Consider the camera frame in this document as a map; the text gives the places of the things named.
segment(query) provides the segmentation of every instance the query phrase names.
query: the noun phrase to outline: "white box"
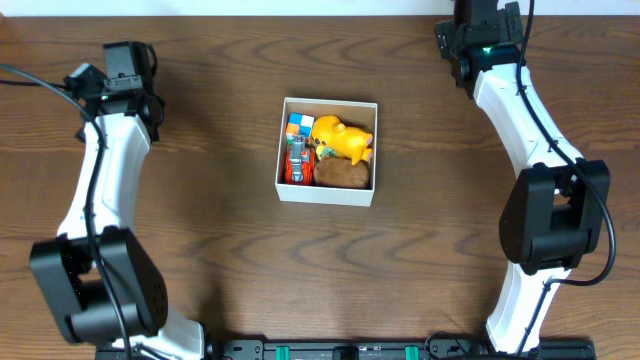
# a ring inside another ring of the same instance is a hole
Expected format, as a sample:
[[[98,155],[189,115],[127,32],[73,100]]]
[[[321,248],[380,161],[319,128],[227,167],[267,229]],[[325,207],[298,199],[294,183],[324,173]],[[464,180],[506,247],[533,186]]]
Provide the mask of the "white box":
[[[289,185],[284,182],[287,137],[285,131],[291,113],[312,115],[335,115],[347,126],[356,126],[373,134],[373,156],[369,164],[370,176],[367,189],[341,189],[320,186]],[[280,149],[276,167],[276,190],[280,201],[371,206],[376,190],[376,151],[378,141],[378,104],[336,100],[285,98],[280,127]]]

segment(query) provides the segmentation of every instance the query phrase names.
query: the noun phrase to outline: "blue and white cube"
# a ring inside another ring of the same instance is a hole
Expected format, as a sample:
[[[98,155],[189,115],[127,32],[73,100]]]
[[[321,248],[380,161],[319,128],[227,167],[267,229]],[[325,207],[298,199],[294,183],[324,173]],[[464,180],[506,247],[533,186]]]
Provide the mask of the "blue and white cube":
[[[289,116],[289,124],[300,126],[299,135],[304,135],[307,139],[311,136],[311,129],[313,129],[315,121],[316,118],[310,115],[291,113],[291,116]]]

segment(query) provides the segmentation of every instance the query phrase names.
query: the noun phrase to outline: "wooden surface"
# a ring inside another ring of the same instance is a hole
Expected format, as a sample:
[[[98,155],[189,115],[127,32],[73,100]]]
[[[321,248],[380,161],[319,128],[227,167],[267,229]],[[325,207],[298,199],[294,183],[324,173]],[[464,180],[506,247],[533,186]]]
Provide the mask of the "wooden surface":
[[[170,303],[215,334],[270,339],[477,333],[507,261],[498,218],[514,183],[488,118],[456,89],[441,17],[8,19],[0,62],[59,81],[101,44],[152,43],[167,119],[142,169],[138,238]],[[612,174],[610,278],[560,289],[544,336],[640,357],[640,33],[631,17],[539,17],[528,60],[556,123]],[[377,102],[371,208],[280,203],[285,96]],[[83,147],[80,117],[43,89],[0,87],[0,359],[89,359],[63,342],[28,267],[55,236]],[[574,279],[603,266],[603,233]]]

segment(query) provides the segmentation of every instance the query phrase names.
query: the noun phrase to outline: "yellow plush toy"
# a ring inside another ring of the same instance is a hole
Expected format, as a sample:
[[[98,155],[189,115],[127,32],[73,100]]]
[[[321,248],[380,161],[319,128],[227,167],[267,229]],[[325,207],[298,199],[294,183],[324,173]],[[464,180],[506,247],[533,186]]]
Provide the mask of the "yellow plush toy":
[[[326,115],[316,119],[311,130],[311,141],[334,149],[339,155],[351,159],[351,165],[360,160],[371,161],[372,150],[367,148],[373,135],[355,128],[346,127],[337,116]]]

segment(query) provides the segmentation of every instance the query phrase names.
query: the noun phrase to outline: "brown toy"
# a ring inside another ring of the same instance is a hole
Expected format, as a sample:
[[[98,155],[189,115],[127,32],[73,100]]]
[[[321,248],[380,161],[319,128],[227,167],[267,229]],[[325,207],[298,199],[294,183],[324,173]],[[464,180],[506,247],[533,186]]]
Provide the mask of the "brown toy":
[[[313,171],[316,185],[338,188],[364,189],[369,184],[369,168],[364,161],[351,165],[346,158],[327,158]]]

